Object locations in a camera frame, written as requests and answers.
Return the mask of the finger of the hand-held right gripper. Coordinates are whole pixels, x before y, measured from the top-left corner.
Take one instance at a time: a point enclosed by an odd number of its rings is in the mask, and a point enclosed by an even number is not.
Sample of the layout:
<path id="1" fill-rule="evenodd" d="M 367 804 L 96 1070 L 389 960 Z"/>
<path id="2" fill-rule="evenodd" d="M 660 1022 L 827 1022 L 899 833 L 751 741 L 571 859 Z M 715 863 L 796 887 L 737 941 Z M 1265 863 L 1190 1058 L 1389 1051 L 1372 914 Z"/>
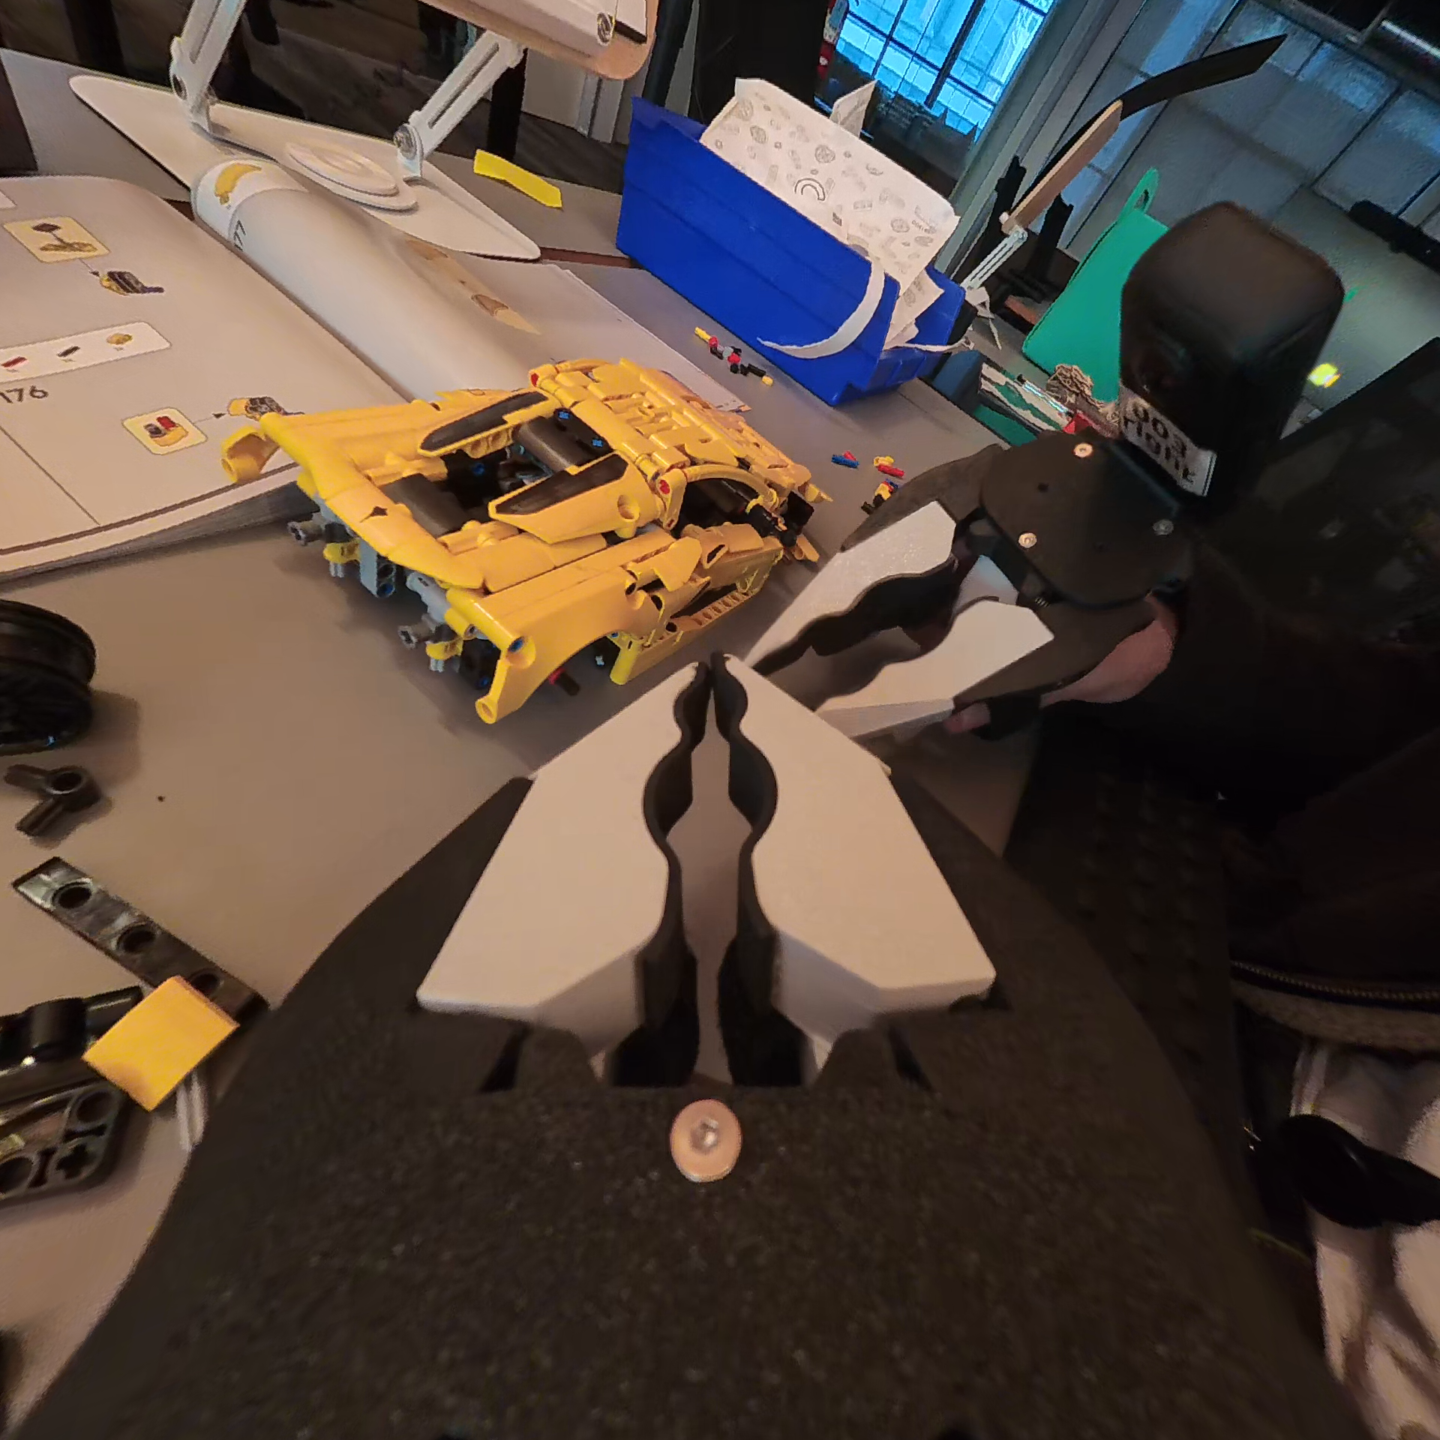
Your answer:
<path id="1" fill-rule="evenodd" d="M 926 725 L 955 708 L 957 696 L 1051 643 L 1051 629 L 1027 607 L 976 600 L 953 617 L 926 653 L 883 667 L 856 693 L 825 700 L 818 717 L 854 741 Z"/>
<path id="2" fill-rule="evenodd" d="M 835 655 L 902 623 L 935 599 L 955 568 L 959 521 L 938 501 L 833 554 L 749 648 L 746 664 L 773 674 L 808 652 Z"/>

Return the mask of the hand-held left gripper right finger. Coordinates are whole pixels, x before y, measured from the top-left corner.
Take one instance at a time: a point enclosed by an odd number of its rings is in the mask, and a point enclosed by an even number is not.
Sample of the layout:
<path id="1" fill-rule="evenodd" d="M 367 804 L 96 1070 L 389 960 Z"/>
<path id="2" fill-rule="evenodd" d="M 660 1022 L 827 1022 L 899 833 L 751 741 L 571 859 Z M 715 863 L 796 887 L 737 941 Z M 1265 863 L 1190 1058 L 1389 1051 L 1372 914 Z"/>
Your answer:
<path id="1" fill-rule="evenodd" d="M 739 1087 L 801 1087 L 835 1043 L 983 1000 L 996 969 L 883 761 L 749 664 L 713 657 L 748 821 L 717 1007 Z"/>

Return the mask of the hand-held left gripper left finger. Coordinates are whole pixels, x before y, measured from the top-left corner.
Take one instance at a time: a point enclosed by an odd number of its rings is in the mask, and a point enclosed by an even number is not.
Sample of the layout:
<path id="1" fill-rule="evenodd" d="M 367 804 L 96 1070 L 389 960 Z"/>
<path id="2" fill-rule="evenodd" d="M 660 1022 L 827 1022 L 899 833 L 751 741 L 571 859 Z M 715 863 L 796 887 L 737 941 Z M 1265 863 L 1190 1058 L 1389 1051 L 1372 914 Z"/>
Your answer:
<path id="1" fill-rule="evenodd" d="M 420 1008 L 566 1032 L 619 1085 L 691 1079 L 696 957 L 671 835 L 710 695 L 710 667 L 691 664 L 533 773 Z"/>

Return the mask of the yellow toy brick car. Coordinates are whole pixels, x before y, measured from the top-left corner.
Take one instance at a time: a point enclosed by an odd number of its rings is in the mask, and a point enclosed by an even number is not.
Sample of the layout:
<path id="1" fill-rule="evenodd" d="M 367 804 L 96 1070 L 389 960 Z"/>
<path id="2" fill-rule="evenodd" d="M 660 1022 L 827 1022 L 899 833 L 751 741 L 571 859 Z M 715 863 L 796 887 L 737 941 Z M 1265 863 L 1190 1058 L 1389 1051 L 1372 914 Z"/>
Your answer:
<path id="1" fill-rule="evenodd" d="M 629 359 L 532 369 L 515 389 L 269 412 L 221 446 L 232 482 L 295 467 L 292 523 L 336 580 L 422 612 L 403 643 L 494 725 L 566 665 L 614 684 L 755 600 L 830 494 L 741 413 Z"/>

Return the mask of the pile of black brick parts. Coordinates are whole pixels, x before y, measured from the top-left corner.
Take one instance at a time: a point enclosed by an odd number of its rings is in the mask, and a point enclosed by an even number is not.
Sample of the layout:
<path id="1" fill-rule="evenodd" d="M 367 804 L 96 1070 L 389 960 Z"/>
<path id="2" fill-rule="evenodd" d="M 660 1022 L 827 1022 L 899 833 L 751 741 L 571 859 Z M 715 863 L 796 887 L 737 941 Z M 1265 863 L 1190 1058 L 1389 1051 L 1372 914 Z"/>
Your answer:
<path id="1" fill-rule="evenodd" d="M 266 1010 L 257 989 L 62 857 L 12 890 L 131 984 L 4 1015 L 4 1214 L 103 1183 L 134 1111 L 173 1104 L 182 1149 L 194 1151 L 209 1120 L 208 1065 Z"/>

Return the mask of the instruction booklet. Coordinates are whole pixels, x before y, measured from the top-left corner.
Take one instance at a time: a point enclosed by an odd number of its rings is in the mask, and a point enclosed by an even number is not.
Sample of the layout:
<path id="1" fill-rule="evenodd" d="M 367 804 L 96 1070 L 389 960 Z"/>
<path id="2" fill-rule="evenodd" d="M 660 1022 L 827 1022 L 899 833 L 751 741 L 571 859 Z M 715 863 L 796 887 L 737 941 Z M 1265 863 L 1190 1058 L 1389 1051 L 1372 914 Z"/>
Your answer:
<path id="1" fill-rule="evenodd" d="M 299 513 L 290 461 L 223 470 L 268 413 L 508 389 L 576 359 L 744 408 L 559 266 L 412 239 L 259 161 L 194 197 L 201 221 L 113 179 L 4 182 L 4 588 Z"/>

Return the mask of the grey desk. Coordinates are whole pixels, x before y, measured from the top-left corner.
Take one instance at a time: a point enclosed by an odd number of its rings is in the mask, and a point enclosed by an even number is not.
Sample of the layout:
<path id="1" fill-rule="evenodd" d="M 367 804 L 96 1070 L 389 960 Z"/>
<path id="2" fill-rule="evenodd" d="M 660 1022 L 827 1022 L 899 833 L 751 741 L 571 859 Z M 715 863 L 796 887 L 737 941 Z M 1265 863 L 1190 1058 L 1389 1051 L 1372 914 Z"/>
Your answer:
<path id="1" fill-rule="evenodd" d="M 43 173 L 103 175 L 155 194 L 168 177 L 89 113 L 72 65 L 4 52 Z M 809 535 L 828 552 L 859 523 L 871 460 L 909 475 L 993 436 L 926 384 L 847 408 L 780 376 L 751 393 L 751 422 L 813 467 L 833 496 Z M 221 962 L 271 1007 L 371 900 L 511 775 L 542 767 L 641 686 L 547 691 L 496 729 L 470 691 L 431 676 L 396 638 L 395 609 L 335 581 L 317 549 L 280 528 L 26 581 L 19 599 L 96 641 L 96 725 L 71 753 L 100 779 L 98 808 L 60 854 Z M 1015 818 L 1032 743 L 921 741 L 926 779 L 993 851 Z M 744 833 L 727 801 L 727 749 L 695 761 L 696 801 L 674 839 L 705 1012 L 700 1073 L 729 1079 L 715 971 L 732 935 Z M 17 835 L 4 794 L 4 1013 L 127 983 L 119 967 L 11 887 L 45 851 Z M 129 1130 L 98 1188 L 4 1216 L 5 1421 L 11 1435 L 125 1284 L 187 1161 L 172 1106 Z"/>

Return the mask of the person's right hand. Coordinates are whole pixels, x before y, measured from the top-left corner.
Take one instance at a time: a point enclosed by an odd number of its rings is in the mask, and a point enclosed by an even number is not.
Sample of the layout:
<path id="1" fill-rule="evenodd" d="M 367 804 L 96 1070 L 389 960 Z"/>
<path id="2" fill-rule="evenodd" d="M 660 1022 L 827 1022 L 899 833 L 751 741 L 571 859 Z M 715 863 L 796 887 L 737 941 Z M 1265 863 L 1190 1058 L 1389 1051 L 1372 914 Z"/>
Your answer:
<path id="1" fill-rule="evenodd" d="M 1061 705 L 1121 705 L 1145 691 L 1168 669 L 1178 617 L 1159 595 L 1145 599 L 1151 624 L 1120 641 L 1089 674 L 1037 698 L 1039 708 Z"/>

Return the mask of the pile of mixed small bricks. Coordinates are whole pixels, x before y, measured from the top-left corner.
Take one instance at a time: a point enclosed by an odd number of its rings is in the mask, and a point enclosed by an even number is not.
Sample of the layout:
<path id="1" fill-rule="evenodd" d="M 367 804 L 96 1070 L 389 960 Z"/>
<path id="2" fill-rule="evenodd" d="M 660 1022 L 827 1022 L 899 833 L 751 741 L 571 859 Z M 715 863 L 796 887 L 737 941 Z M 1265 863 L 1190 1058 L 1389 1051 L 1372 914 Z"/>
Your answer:
<path id="1" fill-rule="evenodd" d="M 861 463 L 856 455 L 845 453 L 833 453 L 832 465 L 847 468 L 847 470 L 859 470 Z M 875 456 L 871 461 L 871 470 L 876 477 L 876 487 L 869 499 L 861 503 L 861 511 L 866 516 L 875 515 L 880 508 L 883 508 L 892 496 L 895 496 L 904 482 L 907 480 L 907 472 L 895 465 L 892 456 Z"/>

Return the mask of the wooden puzzle pieces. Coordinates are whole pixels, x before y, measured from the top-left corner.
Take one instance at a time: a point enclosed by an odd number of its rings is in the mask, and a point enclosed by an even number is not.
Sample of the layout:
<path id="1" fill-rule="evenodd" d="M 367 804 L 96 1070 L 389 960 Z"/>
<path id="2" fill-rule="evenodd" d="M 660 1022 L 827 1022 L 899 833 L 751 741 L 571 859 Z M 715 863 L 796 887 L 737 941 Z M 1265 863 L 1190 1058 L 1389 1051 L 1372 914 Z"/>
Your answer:
<path id="1" fill-rule="evenodd" d="M 1080 365 L 1058 365 L 1048 377 L 1046 393 L 1065 408 L 1079 425 L 1109 434 L 1113 431 L 1113 403 L 1099 401 L 1092 391 L 1092 377 Z"/>

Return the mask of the green cutting mat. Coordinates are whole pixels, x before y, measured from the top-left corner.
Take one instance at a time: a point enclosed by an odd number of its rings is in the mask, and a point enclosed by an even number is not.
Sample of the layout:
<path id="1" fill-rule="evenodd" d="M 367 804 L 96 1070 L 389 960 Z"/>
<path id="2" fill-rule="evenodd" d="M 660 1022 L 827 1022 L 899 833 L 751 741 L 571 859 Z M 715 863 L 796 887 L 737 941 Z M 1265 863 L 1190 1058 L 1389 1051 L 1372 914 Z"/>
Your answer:
<path id="1" fill-rule="evenodd" d="M 1073 413 L 1022 376 L 1012 376 L 981 359 L 974 419 L 1008 446 L 1027 444 L 1048 434 L 1067 434 Z"/>

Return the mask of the perforated grey panel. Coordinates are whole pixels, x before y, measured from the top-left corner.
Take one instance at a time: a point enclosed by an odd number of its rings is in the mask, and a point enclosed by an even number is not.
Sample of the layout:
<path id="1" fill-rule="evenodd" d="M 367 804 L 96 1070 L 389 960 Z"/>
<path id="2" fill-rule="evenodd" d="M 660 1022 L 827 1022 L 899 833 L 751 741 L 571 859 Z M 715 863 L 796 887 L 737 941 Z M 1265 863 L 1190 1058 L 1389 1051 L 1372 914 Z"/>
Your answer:
<path id="1" fill-rule="evenodd" d="M 1272 1133 L 1301 1037 L 1236 998 L 1217 804 L 1087 719 L 1041 724 L 1007 857 L 1096 948 L 1211 1137 L 1247 1217 L 1310 1250 Z"/>

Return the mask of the blue storage bin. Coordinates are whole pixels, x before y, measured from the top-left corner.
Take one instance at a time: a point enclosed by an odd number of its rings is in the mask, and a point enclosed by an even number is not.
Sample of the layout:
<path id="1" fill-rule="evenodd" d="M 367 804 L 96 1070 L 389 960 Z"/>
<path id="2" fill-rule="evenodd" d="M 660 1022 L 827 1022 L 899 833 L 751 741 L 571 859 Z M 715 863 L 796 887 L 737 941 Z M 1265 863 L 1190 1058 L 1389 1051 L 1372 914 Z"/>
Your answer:
<path id="1" fill-rule="evenodd" d="M 887 348 L 897 280 L 708 149 L 698 120 L 635 100 L 621 251 L 749 352 L 839 407 L 928 376 L 959 345 L 965 292 L 940 288 Z"/>

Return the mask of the white paper bag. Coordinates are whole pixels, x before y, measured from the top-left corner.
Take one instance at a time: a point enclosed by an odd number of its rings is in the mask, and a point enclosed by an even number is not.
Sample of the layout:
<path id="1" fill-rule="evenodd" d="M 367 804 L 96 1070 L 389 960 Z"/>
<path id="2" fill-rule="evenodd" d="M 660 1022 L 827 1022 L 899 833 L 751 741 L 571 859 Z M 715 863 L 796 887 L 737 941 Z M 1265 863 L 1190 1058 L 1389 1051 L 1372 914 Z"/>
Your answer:
<path id="1" fill-rule="evenodd" d="M 885 350 L 953 355 L 962 341 L 926 345 L 921 321 L 943 297 L 931 278 L 960 218 L 948 199 L 881 156 L 859 134 L 761 79 L 741 79 L 700 143 L 869 266 L 864 295 L 839 329 L 811 345 L 777 345 L 803 360 L 837 355 L 881 311 L 887 281 L 899 285 L 899 316 Z"/>

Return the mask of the yellow paper note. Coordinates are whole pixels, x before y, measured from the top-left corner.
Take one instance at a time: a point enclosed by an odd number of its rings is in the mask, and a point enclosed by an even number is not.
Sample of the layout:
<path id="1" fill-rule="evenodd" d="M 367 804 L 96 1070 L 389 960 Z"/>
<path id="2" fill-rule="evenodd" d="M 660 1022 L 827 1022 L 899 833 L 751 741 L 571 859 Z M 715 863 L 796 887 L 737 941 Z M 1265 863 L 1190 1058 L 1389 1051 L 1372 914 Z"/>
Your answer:
<path id="1" fill-rule="evenodd" d="M 473 173 L 487 182 L 523 194 L 530 201 L 551 211 L 561 211 L 564 208 L 564 194 L 559 185 L 539 173 L 521 168 L 516 161 L 501 155 L 479 149 L 473 155 Z"/>

